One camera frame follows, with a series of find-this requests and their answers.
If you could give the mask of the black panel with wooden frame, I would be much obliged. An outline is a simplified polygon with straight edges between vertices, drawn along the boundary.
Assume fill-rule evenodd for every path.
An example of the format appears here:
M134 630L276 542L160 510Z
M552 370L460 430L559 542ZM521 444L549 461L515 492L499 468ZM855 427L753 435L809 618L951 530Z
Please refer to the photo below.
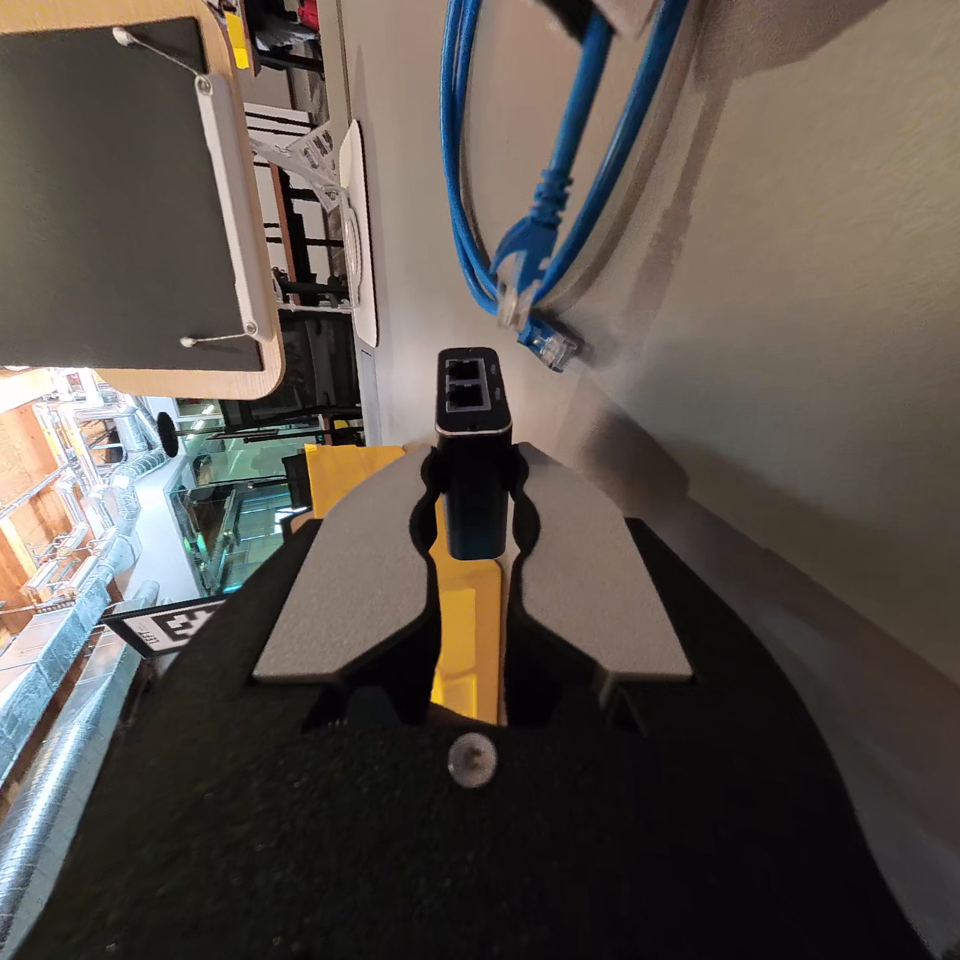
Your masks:
M2 365L252 400L284 347L226 30L205 2L2 2Z

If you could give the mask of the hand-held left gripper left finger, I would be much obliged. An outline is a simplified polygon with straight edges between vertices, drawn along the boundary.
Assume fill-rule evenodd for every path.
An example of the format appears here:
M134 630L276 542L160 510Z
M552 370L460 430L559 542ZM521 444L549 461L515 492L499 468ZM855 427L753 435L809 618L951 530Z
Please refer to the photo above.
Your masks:
M252 678L321 684L343 700L374 688L400 722L430 704L442 642L436 564L436 450L402 454L319 523Z

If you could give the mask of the silver ventilation duct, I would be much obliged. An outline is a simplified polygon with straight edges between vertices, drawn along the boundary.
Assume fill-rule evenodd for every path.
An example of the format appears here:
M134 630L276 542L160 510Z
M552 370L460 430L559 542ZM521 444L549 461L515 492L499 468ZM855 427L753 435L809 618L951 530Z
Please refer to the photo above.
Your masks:
M95 641L2 822L2 955L42 913L121 720L141 658L108 630Z
M94 405L90 401L61 402L57 413L66 427L66 471L69 481L85 495L105 486L133 487L171 460L163 450L157 420L138 397ZM104 442L113 434L119 460L99 463L94 457L98 441L85 428L102 426Z

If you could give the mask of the black floor lamp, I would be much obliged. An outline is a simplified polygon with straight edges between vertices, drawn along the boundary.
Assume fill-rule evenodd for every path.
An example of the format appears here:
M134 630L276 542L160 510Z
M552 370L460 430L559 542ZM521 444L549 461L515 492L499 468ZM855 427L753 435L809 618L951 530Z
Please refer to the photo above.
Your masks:
M204 428L199 426L179 429L171 416L166 413L160 413L156 418L156 430L162 450L169 457L173 457L180 452L181 441L197 439L210 441L240 440L243 443L258 443L274 440L290 441L300 438L326 439L338 432L336 429L330 430L321 427L297 429L286 425L279 427L261 426L239 430L230 430L226 427Z

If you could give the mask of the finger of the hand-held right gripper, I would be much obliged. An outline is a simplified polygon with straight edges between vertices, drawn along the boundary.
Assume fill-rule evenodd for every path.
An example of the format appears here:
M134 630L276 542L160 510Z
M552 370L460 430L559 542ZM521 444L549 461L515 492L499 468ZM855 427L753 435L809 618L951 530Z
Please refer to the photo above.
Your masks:
M638 40L660 17L662 2L655 1L536 1L572 40L584 40L595 15L603 18L618 37Z

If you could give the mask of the yellow plastic bin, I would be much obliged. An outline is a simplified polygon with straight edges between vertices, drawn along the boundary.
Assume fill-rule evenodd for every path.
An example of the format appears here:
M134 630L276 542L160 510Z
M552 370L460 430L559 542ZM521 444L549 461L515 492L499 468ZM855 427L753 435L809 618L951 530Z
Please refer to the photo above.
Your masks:
M396 445L304 447L314 518L406 453ZM445 506L438 498L437 538L430 549L438 574L441 647L431 700L463 717L497 724L500 700L501 566L495 559L450 555Z

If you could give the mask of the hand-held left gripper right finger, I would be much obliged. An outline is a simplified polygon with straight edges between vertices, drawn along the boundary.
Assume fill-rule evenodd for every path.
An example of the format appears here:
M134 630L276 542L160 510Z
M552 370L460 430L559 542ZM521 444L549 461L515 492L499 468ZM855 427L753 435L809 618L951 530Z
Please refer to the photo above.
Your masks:
M606 713L631 684L679 685L694 671L626 518L582 475L515 446L504 652L510 726L546 726L561 704Z

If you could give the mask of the printed marker sign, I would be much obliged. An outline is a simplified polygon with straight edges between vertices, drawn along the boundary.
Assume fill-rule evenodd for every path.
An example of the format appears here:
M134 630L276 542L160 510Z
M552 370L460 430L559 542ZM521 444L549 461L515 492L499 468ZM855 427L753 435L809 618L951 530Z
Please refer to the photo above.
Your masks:
M142 659L154 660L178 653L229 599L229 595L201 597L173 604L115 611L100 623Z

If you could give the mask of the black ethernet port adapter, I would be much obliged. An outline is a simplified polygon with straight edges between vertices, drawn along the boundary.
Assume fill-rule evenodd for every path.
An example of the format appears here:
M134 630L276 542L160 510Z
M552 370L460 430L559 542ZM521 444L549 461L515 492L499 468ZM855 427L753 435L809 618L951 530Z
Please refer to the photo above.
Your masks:
M442 350L435 406L448 551L459 561L506 550L513 419L497 352Z

